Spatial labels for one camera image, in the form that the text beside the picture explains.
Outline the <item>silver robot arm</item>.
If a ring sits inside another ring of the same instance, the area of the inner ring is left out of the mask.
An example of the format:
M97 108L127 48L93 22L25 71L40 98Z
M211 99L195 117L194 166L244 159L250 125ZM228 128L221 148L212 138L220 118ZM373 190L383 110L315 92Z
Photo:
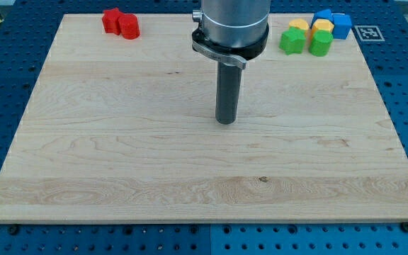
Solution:
M259 56L269 33L269 0L202 0L192 19L198 24L192 33L196 52L239 69Z

